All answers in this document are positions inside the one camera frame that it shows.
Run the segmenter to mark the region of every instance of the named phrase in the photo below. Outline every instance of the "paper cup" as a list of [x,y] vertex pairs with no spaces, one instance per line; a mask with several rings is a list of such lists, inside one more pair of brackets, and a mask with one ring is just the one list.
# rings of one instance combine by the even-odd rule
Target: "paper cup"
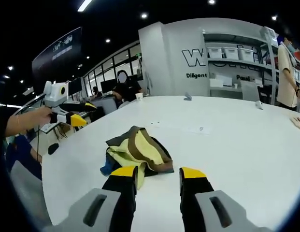
[[137,101],[141,101],[142,100],[142,98],[143,98],[143,93],[136,93],[136,99],[137,99]]

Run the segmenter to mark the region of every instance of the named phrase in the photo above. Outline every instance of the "black ceiling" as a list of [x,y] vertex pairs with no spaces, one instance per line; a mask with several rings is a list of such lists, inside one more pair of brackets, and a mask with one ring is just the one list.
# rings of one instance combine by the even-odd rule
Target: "black ceiling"
[[[4,1],[0,10],[0,102],[22,104],[28,101],[22,93],[33,85],[32,60],[56,39],[79,26],[84,32],[85,56],[90,59],[85,60],[81,70],[68,70],[67,78],[72,73],[75,77],[82,76],[111,53],[138,40],[138,29],[157,21],[226,17],[279,30],[271,20],[271,15],[277,13],[275,3],[260,0],[216,0],[214,6],[207,0],[93,0],[79,13],[82,2]],[[140,18],[142,12],[149,13],[146,20]],[[111,43],[106,44],[106,38],[110,38]],[[13,65],[14,70],[9,71],[9,65]]]

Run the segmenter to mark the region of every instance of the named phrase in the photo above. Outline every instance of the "shelf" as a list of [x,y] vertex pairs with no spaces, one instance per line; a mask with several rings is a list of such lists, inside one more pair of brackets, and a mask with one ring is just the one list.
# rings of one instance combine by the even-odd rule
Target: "shelf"
[[219,91],[229,91],[229,92],[242,92],[241,88],[234,88],[229,86],[223,86],[223,87],[210,87],[210,90],[219,90]]
[[222,32],[206,32],[203,34],[206,43],[233,43],[243,44],[248,46],[262,46],[267,41],[257,37],[234,35]]
[[245,60],[240,60],[240,59],[227,59],[227,58],[208,58],[208,62],[221,62],[221,63],[237,63],[237,64],[245,64],[245,65],[250,65],[250,66],[255,66],[255,67],[260,67],[264,69],[269,69],[272,70],[271,65],[264,65],[264,64],[259,64],[259,63],[253,63]]

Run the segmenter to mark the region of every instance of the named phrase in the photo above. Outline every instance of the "face mask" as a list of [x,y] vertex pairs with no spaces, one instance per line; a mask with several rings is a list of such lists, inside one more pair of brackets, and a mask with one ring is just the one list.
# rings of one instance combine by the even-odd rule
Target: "face mask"
[[289,49],[289,51],[293,54],[294,52],[296,52],[296,49],[293,47],[293,45],[289,44],[287,45],[287,48]]

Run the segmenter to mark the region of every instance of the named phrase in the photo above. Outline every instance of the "white round table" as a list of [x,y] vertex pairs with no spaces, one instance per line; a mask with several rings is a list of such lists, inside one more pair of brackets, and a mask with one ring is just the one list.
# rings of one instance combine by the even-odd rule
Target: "white round table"
[[[182,96],[148,97],[88,125],[43,156],[43,192],[54,225],[69,208],[106,177],[105,141],[145,127],[168,150],[175,173],[146,177],[137,192],[132,232],[183,232],[179,168],[204,172],[247,212],[257,226],[277,229],[300,197],[300,130],[289,120],[299,115],[254,102]],[[208,134],[193,133],[204,127]]]

